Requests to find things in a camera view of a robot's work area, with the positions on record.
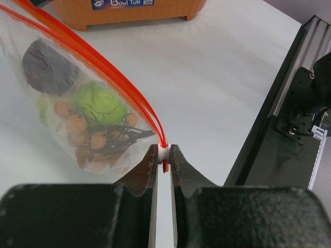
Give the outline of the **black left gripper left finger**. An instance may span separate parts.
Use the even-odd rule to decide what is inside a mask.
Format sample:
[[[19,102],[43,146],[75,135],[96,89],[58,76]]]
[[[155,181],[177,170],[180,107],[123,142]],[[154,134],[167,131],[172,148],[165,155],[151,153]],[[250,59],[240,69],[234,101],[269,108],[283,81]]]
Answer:
[[[1,247],[155,247],[158,147],[114,183],[19,184],[1,198]]]

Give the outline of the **brown longan bunch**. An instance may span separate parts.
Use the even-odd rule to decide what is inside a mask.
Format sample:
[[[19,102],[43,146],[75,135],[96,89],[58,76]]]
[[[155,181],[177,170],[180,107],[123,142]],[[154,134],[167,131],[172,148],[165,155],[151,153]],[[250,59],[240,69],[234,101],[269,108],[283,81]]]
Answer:
[[[115,165],[122,154],[128,149],[124,145],[115,151],[107,151],[107,148],[114,148],[111,142],[124,142],[129,136],[117,130],[108,131],[88,126],[87,120],[76,111],[67,101],[57,101],[53,105],[57,116],[65,121],[67,140],[70,146],[75,147],[74,155],[78,166],[82,169],[89,169],[92,172],[100,172],[107,166],[121,172],[122,168]]]

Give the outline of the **red zip clear bag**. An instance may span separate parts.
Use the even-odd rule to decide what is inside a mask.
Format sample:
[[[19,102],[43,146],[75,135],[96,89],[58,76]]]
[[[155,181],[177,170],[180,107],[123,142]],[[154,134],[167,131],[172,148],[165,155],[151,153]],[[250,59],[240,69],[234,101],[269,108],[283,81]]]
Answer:
[[[170,147],[152,106],[67,25],[30,1],[1,1],[1,48],[40,122],[80,168],[117,178],[154,144],[168,171]]]

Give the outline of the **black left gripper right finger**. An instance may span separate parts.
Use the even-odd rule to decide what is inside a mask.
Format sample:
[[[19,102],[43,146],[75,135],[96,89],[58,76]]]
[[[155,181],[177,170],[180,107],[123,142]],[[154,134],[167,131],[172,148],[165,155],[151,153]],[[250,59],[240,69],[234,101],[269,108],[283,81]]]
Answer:
[[[321,201],[298,187],[220,187],[169,152],[175,247],[330,247]]]

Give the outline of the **dark purple fake fruit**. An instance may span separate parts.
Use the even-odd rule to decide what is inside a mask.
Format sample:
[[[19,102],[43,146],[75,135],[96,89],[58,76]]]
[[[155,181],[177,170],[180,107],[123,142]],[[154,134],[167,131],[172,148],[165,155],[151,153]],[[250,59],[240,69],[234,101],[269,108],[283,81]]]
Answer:
[[[41,93],[62,96],[78,78],[79,68],[38,39],[22,59],[27,83]]]

